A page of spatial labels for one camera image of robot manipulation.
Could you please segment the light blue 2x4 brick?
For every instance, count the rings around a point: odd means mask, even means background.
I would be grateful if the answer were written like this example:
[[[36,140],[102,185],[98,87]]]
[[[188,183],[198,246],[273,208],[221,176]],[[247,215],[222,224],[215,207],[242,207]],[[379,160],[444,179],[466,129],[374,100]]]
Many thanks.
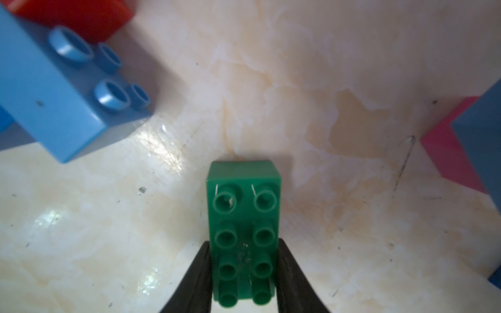
[[[468,160],[500,209],[500,82],[496,82],[451,124]]]

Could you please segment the red 2x2 lego brick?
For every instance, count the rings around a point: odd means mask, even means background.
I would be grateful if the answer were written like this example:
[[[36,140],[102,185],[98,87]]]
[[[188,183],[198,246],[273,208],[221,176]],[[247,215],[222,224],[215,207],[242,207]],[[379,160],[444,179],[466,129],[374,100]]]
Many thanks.
[[[134,17],[134,11],[120,0],[6,0],[1,4],[40,25],[66,26],[91,44],[108,40]]]

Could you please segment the dark green brick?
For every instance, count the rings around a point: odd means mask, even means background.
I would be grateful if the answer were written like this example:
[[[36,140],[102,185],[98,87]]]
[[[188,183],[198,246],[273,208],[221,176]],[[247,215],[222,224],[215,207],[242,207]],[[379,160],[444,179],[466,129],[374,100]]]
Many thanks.
[[[214,300],[224,308],[275,295],[281,175],[270,160],[214,161],[207,213]]]

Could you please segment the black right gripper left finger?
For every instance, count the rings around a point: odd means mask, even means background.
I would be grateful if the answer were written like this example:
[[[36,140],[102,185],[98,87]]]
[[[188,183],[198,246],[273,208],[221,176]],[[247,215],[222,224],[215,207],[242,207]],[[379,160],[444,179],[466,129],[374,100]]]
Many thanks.
[[[205,241],[160,313],[209,313],[213,294],[210,242]]]

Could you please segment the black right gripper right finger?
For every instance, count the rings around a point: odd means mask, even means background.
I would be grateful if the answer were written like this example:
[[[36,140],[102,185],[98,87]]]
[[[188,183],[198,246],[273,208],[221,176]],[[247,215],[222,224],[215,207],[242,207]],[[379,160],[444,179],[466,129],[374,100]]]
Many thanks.
[[[278,241],[276,286],[278,312],[329,313],[282,238]]]

